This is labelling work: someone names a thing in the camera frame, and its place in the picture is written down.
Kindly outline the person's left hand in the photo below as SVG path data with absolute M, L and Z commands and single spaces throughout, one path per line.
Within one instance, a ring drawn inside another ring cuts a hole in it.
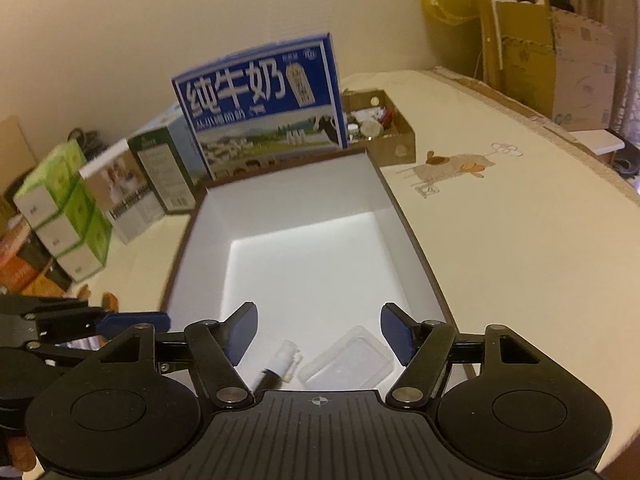
M 29 472 L 37 466 L 36 454 L 26 437 L 6 437 L 6 449 L 11 459 L 11 467 L 17 471 Z

